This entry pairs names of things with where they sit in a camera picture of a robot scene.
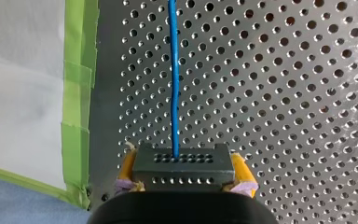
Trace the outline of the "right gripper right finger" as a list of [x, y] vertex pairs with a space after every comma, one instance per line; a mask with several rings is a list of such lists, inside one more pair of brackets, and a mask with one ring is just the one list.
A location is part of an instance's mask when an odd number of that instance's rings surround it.
[[245, 158], [243, 158], [240, 153], [233, 153], [231, 160], [235, 172], [234, 181], [223, 186], [222, 191], [238, 193], [254, 198], [259, 189], [259, 185], [250, 168], [247, 166]]

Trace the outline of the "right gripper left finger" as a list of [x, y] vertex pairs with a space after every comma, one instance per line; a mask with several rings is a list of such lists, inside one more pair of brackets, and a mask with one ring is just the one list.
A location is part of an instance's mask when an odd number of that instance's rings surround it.
[[129, 149], [115, 181], [115, 192], [140, 192], [145, 191], [143, 182], [132, 180], [132, 167], [136, 159], [137, 149], [131, 142], [126, 142]]

